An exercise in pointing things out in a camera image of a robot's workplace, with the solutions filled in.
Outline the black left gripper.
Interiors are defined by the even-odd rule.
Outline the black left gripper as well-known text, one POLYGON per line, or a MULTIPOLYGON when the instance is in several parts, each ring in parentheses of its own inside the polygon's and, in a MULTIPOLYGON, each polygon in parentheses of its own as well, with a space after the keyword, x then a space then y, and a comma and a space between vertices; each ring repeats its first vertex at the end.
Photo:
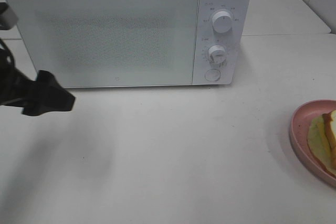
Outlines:
POLYGON ((71 111, 75 100, 52 73, 40 70, 33 81, 8 61, 1 61, 1 105, 23 108, 23 115, 40 116, 71 111))

